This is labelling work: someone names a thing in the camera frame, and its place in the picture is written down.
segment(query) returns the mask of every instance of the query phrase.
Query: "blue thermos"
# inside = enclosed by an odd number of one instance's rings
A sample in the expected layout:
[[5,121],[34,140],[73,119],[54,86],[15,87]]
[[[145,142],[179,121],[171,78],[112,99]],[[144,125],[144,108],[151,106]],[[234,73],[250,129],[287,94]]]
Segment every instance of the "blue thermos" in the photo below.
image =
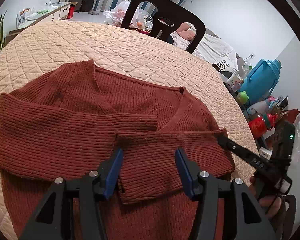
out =
[[279,82],[281,62],[279,60],[260,60],[244,80],[240,91],[249,96],[246,106],[252,106],[270,90],[266,98],[271,95],[275,85]]

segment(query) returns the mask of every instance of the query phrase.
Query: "blue gripper pad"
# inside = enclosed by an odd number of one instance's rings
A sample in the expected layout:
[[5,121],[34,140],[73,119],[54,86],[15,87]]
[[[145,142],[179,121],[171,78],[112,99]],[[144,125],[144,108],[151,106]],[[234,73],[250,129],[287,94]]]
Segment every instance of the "blue gripper pad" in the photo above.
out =
[[114,153],[115,158],[111,169],[106,177],[105,190],[103,192],[104,197],[108,200],[114,191],[115,184],[117,183],[119,172],[122,166],[123,161],[123,151],[121,148],[117,149]]
[[193,199],[194,198],[193,179],[186,165],[187,160],[184,160],[184,157],[186,157],[186,154],[183,152],[183,149],[177,148],[174,152],[174,161],[177,166],[177,170],[179,173],[179,177],[181,179],[183,190],[190,199]]

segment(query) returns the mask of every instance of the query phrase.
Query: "human hand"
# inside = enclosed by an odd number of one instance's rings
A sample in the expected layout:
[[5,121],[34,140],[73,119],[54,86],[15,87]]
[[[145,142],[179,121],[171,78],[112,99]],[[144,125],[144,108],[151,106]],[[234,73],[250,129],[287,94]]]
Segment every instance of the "human hand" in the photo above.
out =
[[[250,182],[251,182],[251,185],[249,186],[249,190],[255,196],[256,189],[253,185],[255,182],[254,176],[250,177]],[[265,197],[259,199],[259,204],[261,207],[268,208],[272,204],[274,198],[275,198],[275,196],[265,196]],[[269,212],[266,214],[266,217],[268,219],[273,218],[277,214],[277,212],[279,211],[279,209],[281,207],[281,202],[282,202],[281,198],[277,197],[277,199],[274,201],[273,205],[271,206]]]

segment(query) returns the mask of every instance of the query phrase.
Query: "red sweater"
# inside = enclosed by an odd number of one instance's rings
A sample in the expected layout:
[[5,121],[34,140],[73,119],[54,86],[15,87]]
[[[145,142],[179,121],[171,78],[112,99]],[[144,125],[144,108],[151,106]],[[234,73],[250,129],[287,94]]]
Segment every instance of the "red sweater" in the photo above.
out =
[[229,174],[234,163],[216,141],[220,133],[226,130],[185,88],[136,80],[92,60],[64,64],[3,93],[2,189],[17,236],[50,181],[97,169],[119,145],[119,192],[101,205],[108,238],[187,239],[197,203],[182,192],[174,150],[183,147],[214,176]]

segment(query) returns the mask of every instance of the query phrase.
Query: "green toy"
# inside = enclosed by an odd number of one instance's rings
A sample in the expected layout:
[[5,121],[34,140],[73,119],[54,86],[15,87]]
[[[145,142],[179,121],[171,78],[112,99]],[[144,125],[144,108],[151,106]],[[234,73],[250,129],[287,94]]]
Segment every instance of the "green toy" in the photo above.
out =
[[246,102],[248,102],[249,96],[245,91],[242,91],[238,93],[237,99],[240,101],[240,103],[245,104]]

